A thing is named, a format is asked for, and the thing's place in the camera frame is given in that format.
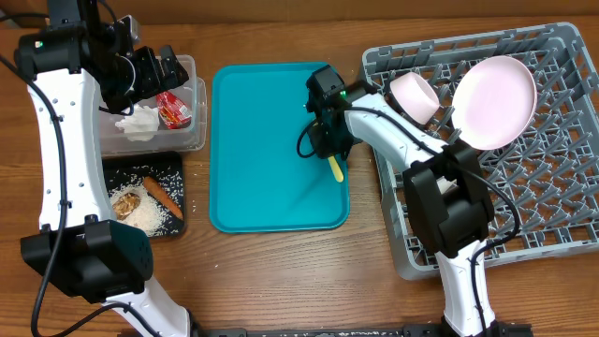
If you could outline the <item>large white plate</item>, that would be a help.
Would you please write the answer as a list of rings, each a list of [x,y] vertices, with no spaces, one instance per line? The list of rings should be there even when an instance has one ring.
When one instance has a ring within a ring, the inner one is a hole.
[[[536,110],[530,70],[509,56],[493,56],[473,66],[452,99],[453,126],[471,147],[495,150],[518,138]]]

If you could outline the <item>grey dishwasher rack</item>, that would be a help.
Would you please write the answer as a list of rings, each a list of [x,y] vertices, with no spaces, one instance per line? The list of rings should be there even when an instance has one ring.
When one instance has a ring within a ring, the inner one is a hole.
[[[451,99],[466,73],[492,56],[528,67],[537,109],[511,144],[479,154],[487,179],[511,197],[519,235],[486,255],[486,266],[593,252],[598,247],[598,74],[582,35],[556,22],[469,36],[373,47],[360,76],[380,93],[406,72],[426,79],[441,108],[430,135],[454,141]]]

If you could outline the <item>yellow plastic spoon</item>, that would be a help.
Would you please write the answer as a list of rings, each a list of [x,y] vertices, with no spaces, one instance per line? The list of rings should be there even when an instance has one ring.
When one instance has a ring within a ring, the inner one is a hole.
[[[342,183],[344,181],[343,170],[341,169],[339,163],[337,162],[334,155],[328,158],[329,166],[331,168],[333,177],[337,183]]]

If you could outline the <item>red snack wrapper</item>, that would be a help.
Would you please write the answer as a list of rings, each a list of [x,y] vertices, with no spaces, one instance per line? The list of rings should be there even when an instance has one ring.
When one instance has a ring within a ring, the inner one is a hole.
[[[159,116],[168,129],[180,129],[192,119],[188,106],[169,91],[158,94],[156,103]]]

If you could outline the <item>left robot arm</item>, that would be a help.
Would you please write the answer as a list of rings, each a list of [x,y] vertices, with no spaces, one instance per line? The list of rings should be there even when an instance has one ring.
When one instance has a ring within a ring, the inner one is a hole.
[[[114,311],[142,336],[201,326],[153,274],[148,236],[120,223],[104,180],[98,115],[130,115],[189,78],[171,47],[140,47],[131,17],[103,22],[96,1],[51,1],[47,26],[21,37],[8,68],[27,85],[43,169],[39,232],[21,241],[41,284]]]

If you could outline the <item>white napkin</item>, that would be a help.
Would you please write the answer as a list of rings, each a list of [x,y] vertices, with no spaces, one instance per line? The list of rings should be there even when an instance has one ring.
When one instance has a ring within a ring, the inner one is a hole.
[[[160,125],[158,108],[134,106],[134,113],[125,116],[115,126],[126,134],[130,141],[149,141]]]

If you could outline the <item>white rice pile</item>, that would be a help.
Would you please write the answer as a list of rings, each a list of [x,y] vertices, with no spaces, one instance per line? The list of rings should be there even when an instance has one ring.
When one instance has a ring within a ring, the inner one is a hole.
[[[152,177],[167,194],[184,210],[182,168],[174,164],[161,166],[133,166],[105,169],[106,187],[112,205],[121,195],[131,192],[140,196],[139,206],[124,220],[131,227],[142,229],[149,238],[177,236],[185,228],[185,222],[176,218],[165,206],[153,198],[143,186],[143,179]]]

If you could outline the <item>large white bowl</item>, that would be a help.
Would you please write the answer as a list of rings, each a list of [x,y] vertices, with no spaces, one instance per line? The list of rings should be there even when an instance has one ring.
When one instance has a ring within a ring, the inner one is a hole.
[[[425,125],[440,108],[437,94],[420,75],[408,72],[393,80],[389,89],[411,119]]]

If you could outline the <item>brown sausage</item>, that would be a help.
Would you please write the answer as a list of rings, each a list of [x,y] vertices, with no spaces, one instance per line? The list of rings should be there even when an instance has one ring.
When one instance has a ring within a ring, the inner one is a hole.
[[[153,198],[165,206],[176,218],[183,220],[183,212],[158,181],[152,177],[145,177],[143,179],[143,186]]]

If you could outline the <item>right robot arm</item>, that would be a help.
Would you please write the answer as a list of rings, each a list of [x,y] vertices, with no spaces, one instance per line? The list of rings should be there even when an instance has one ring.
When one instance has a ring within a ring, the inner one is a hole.
[[[313,154],[346,160],[354,145],[366,142],[396,167],[409,223],[439,266],[447,333],[488,336],[496,318],[480,250],[494,210],[474,149],[424,133],[370,84],[346,85],[331,66],[314,71],[306,87],[306,109],[315,118],[302,133]]]

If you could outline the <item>brown food scraps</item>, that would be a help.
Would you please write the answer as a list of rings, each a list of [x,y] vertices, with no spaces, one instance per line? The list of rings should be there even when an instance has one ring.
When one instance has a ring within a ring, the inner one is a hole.
[[[121,195],[113,204],[112,208],[116,213],[118,220],[124,220],[140,204],[140,196],[135,193],[127,192]]]

